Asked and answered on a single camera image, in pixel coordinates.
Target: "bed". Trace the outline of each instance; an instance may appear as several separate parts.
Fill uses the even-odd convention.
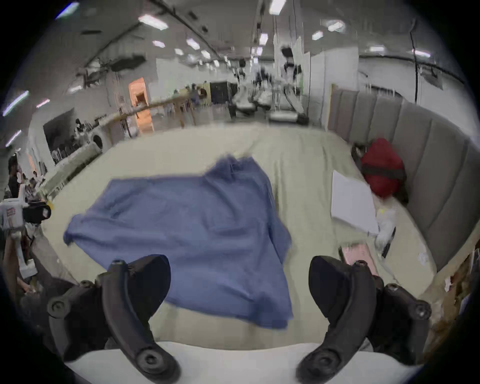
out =
[[[56,196],[52,217],[42,224],[63,264],[77,280],[94,280],[104,269],[75,244],[62,239],[71,217],[84,212],[113,178],[202,174],[221,156],[252,156],[268,175],[276,209],[292,237],[284,264],[293,307],[287,329],[271,330],[233,318],[177,308],[164,302],[150,319],[156,340],[204,348],[262,349],[298,343],[321,343],[328,321],[315,305],[308,271],[316,255],[338,256],[344,242],[373,238],[330,216],[332,172],[362,180],[350,146],[332,132],[261,123],[219,123],[154,133],[119,143],[87,166]],[[384,282],[396,280],[419,296],[431,283],[436,265],[409,212],[395,199],[375,200],[376,207],[394,208],[397,231],[385,260],[374,257]]]

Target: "blue shirt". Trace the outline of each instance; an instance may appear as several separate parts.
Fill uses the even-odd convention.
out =
[[[282,266],[290,235],[251,157],[223,158],[203,176],[112,180],[63,239],[104,268],[164,254],[166,300],[179,307],[268,328],[292,316]]]

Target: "white wall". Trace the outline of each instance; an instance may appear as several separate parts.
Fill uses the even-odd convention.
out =
[[[415,101],[415,66],[413,63],[395,59],[360,59],[360,88],[364,84],[394,89],[405,100]],[[474,140],[480,136],[480,121],[475,101],[466,88],[456,79],[443,74],[443,90],[426,82],[419,75],[418,105],[429,109],[457,125]]]
[[[182,89],[192,83],[207,83],[237,80],[232,71],[227,71],[225,65],[216,70],[209,70],[205,66],[201,70],[198,67],[188,67],[176,60],[156,59],[156,70],[158,86],[156,94],[158,98],[166,98],[173,95],[175,89]],[[246,67],[247,75],[250,74],[250,67]]]
[[[26,145],[27,149],[34,154],[36,161],[43,161],[47,169],[52,169],[54,162],[47,145],[43,125],[72,108],[74,108],[75,118],[90,123],[93,123],[94,118],[116,110],[113,95],[111,92],[107,92],[105,85],[78,91],[72,95],[64,95],[63,98],[51,100],[48,104],[37,109],[32,115],[28,127],[28,142],[25,142],[24,146]],[[20,140],[15,141],[15,146],[18,146],[19,143]],[[19,162],[27,163],[28,159],[26,161],[23,159],[23,156],[26,156],[26,151],[23,149],[19,155]]]
[[[344,89],[358,90],[358,65],[358,47],[331,49],[311,57],[309,65],[305,66],[307,73],[304,74],[304,93],[307,96],[310,94],[307,103],[312,123],[326,127],[333,84]]]

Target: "orange door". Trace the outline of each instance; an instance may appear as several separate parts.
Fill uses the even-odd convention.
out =
[[[140,104],[148,105],[147,88],[143,77],[132,81],[128,85],[128,90],[130,92],[130,101],[132,102],[133,107]],[[153,131],[152,116],[150,115],[149,109],[138,112],[135,117],[137,119],[138,130],[141,133]]]

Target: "fluorescent light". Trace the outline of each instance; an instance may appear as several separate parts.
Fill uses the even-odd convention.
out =
[[[431,54],[425,51],[420,51],[418,49],[412,49],[411,53],[415,53],[417,56],[422,56],[422,57],[430,57]]]
[[[83,88],[84,88],[83,85],[77,85],[76,87],[70,88],[68,91],[69,91],[70,93],[75,93],[75,92],[77,92],[77,91],[80,91],[80,90],[83,89]]]
[[[154,40],[154,41],[152,41],[152,43],[155,47],[165,48],[165,44],[162,43],[161,41]]]
[[[50,102],[50,99],[46,99],[46,100],[42,101],[40,104],[38,104],[37,108],[43,107],[46,103],[49,103],[49,102]]]
[[[265,45],[267,43],[267,40],[268,40],[268,33],[262,33],[260,35],[259,44]]]
[[[383,45],[372,45],[368,48],[369,52],[383,52],[385,51],[385,47]]]
[[[321,39],[323,36],[324,36],[324,33],[322,31],[317,31],[312,35],[312,40]]]
[[[198,44],[195,40],[193,39],[187,39],[187,44],[192,47],[195,50],[200,49],[200,44]]]
[[[345,26],[345,23],[343,21],[338,20],[336,23],[333,23],[328,26],[328,30],[330,32],[333,31],[338,31],[339,29],[343,28]]]
[[[282,10],[286,1],[287,0],[272,0],[272,4],[270,4],[268,13],[271,15],[280,15],[280,11]]]
[[[8,147],[13,141],[17,138],[19,134],[22,133],[22,130],[20,129],[19,131],[15,132],[15,135],[13,135],[10,140],[6,143],[5,148]]]
[[[28,96],[28,91],[23,92],[20,96],[18,96],[14,101],[12,101],[7,108],[3,111],[3,116],[7,116],[10,111],[15,107],[18,103],[20,103],[23,99]]]
[[[61,19],[62,17],[67,17],[70,16],[72,13],[74,13],[78,6],[80,5],[79,2],[74,1],[71,2],[69,5],[67,5],[62,12],[59,13],[59,15],[55,19]]]
[[[147,24],[153,28],[157,28],[160,31],[167,29],[168,24],[164,23],[163,21],[157,19],[156,17],[153,17],[151,15],[143,15],[138,18],[138,21],[144,24]]]

